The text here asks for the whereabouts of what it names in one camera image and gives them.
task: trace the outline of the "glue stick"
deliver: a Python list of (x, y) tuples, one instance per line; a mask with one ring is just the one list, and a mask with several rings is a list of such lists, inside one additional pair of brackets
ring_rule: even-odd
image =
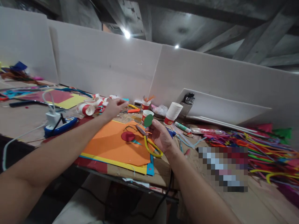
[(187, 127), (185, 127), (184, 125), (182, 125), (182, 124), (180, 124), (178, 122), (175, 122), (174, 125), (177, 126), (180, 129), (182, 129), (183, 131), (187, 132), (187, 133), (191, 132), (190, 128), (187, 128)]

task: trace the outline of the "green paper circle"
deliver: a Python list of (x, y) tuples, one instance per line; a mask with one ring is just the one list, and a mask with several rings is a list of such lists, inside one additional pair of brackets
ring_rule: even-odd
[(152, 114), (149, 114), (146, 116), (146, 118), (144, 119), (144, 126), (147, 128), (152, 124), (154, 117)]

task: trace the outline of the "hand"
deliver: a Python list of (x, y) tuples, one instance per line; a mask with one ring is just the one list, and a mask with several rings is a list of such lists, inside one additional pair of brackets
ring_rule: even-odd
[(108, 121), (111, 121), (113, 118), (119, 115), (119, 112), (129, 104), (129, 102), (124, 101), (121, 98), (117, 98), (115, 100), (108, 98), (108, 102), (109, 104), (102, 114), (102, 116), (106, 117)]
[(152, 125), (145, 129), (146, 136), (152, 139), (156, 146), (167, 156), (169, 152), (178, 150), (174, 140), (168, 130), (157, 120), (153, 120)]

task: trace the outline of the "forearm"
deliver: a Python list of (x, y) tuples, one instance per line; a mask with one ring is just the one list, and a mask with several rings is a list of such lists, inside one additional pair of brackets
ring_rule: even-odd
[(3, 174), (26, 180), (33, 186), (46, 187), (75, 161), (108, 121), (100, 116), (52, 139)]
[(178, 149), (166, 153), (166, 156), (194, 223), (240, 223), (222, 198)]

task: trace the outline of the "white wall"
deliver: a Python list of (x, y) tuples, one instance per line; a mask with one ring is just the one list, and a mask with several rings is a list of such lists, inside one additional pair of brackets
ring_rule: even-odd
[(161, 45), (50, 21), (60, 83), (108, 96), (148, 96)]
[(21, 61), (32, 75), (59, 82), (45, 15), (0, 7), (0, 30), (3, 66)]
[[(299, 76), (293, 73), (163, 45), (150, 95), (156, 96), (155, 105), (169, 106), (187, 88), (270, 107), (248, 123), (273, 122), (299, 133), (298, 86)], [(295, 141), (299, 147), (299, 138)]]

